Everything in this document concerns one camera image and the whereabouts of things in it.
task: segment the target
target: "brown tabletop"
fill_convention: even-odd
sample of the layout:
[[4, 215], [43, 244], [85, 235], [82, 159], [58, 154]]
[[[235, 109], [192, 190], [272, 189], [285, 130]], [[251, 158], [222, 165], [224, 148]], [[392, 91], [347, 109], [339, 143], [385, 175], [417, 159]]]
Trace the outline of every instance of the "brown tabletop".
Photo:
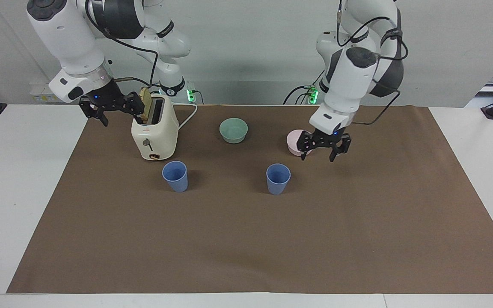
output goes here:
[[[334, 163], [328, 149], [302, 162], [285, 139], [314, 111], [199, 107], [172, 158], [189, 169], [181, 194], [130, 117], [88, 121], [8, 292], [493, 293], [493, 222], [430, 111], [392, 107], [348, 128]], [[229, 117], [249, 125], [241, 144], [219, 135]], [[276, 162], [292, 172], [277, 196]]]

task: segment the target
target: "white cable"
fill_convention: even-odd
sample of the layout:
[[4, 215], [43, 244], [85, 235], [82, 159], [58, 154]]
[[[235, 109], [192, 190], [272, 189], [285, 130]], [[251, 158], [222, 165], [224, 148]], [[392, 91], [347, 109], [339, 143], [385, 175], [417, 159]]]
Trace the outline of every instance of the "white cable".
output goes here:
[[196, 104], [173, 103], [173, 105], [195, 107], [193, 113], [191, 113], [191, 115], [182, 124], [180, 124], [180, 126], [178, 126], [178, 130], [180, 130], [184, 125], [186, 125], [187, 121], [189, 121], [197, 113], [197, 109], [199, 109], [199, 107]]

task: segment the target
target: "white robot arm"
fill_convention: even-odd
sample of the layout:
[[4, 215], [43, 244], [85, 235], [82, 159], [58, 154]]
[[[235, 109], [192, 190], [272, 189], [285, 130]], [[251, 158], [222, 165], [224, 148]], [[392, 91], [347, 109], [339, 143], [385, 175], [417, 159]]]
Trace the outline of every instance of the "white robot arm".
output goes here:
[[[367, 93], [387, 96], [403, 80], [401, 12], [393, 0], [343, 0], [338, 31], [323, 33], [317, 51], [325, 61], [319, 87], [324, 102], [309, 120], [313, 134], [304, 131], [297, 146], [302, 159], [314, 148], [332, 148], [330, 161], [346, 153], [351, 143], [345, 129]], [[370, 32], [380, 37], [375, 43]]]
[[170, 57], [188, 55], [190, 44], [174, 29], [161, 0], [29, 0], [27, 12], [36, 33], [62, 67], [49, 87], [67, 103], [88, 97], [91, 104], [80, 103], [87, 117], [107, 125], [104, 111], [120, 110], [141, 123], [143, 113], [136, 93], [125, 96], [119, 90], [104, 54], [95, 45], [93, 31], [121, 39], [147, 60], [157, 62], [162, 89], [170, 96], [185, 92], [180, 68]]

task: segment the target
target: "green light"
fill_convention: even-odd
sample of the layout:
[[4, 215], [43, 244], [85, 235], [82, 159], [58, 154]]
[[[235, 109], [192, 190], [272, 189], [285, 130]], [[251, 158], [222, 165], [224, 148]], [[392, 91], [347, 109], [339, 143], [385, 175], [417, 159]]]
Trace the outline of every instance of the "green light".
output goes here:
[[193, 94], [189, 89], [186, 89], [186, 92], [188, 101], [193, 103], [195, 101], [195, 94]]
[[313, 105], [316, 104], [317, 97], [319, 97], [319, 91], [314, 89], [313, 93], [311, 93], [311, 97], [309, 98], [309, 103]]

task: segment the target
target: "green bowl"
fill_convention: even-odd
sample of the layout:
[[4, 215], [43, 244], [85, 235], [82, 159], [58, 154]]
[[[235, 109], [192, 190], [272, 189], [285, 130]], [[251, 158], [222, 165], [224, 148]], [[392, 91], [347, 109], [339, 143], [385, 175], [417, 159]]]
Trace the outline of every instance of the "green bowl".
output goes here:
[[227, 143], [238, 144], [245, 139], [248, 125], [238, 118], [227, 119], [220, 124], [220, 134]]

